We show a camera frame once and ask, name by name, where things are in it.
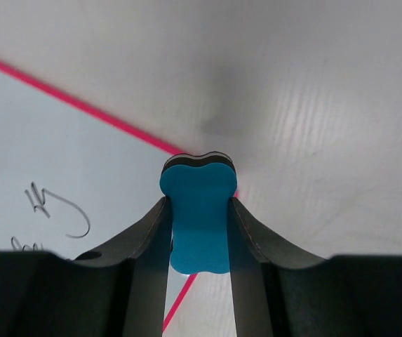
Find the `pink-framed whiteboard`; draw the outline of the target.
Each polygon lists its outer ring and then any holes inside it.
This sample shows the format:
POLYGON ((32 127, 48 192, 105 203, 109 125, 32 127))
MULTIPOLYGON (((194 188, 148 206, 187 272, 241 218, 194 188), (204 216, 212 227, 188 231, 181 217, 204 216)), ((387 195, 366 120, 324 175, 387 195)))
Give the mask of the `pink-framed whiteboard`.
POLYGON ((0 62, 0 251, 78 258, 166 197, 177 154, 0 62))

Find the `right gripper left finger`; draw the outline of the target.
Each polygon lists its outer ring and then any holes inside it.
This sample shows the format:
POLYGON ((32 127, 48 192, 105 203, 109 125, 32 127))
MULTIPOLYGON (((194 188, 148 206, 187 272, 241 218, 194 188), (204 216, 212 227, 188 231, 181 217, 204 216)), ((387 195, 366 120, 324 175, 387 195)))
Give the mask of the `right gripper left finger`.
POLYGON ((161 336, 172 219, 164 197, 74 260, 0 251, 0 336, 161 336))

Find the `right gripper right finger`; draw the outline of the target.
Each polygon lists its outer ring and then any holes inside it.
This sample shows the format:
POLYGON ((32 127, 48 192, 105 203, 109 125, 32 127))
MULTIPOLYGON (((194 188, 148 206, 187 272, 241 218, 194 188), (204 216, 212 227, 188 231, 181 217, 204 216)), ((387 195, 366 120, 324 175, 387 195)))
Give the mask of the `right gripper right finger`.
POLYGON ((324 259, 228 204, 239 336, 402 336, 402 256, 324 259))

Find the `blue whiteboard eraser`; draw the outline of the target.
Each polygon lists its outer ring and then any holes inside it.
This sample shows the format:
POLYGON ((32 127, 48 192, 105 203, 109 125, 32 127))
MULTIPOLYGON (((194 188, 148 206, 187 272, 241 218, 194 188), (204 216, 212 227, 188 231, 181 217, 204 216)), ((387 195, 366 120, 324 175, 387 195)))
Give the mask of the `blue whiteboard eraser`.
POLYGON ((174 155, 163 165, 159 186, 173 214, 172 268, 185 275, 228 273, 227 205, 237 190, 230 157, 174 155))

